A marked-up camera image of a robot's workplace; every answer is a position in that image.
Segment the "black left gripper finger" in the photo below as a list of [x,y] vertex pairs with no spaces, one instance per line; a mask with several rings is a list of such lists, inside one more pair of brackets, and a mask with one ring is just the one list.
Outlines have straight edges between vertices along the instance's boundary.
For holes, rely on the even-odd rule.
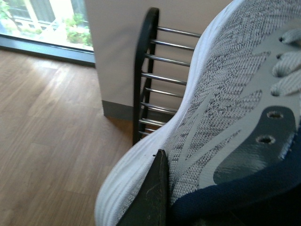
[[165,226],[168,201],[168,162],[159,149],[141,188],[118,226]]

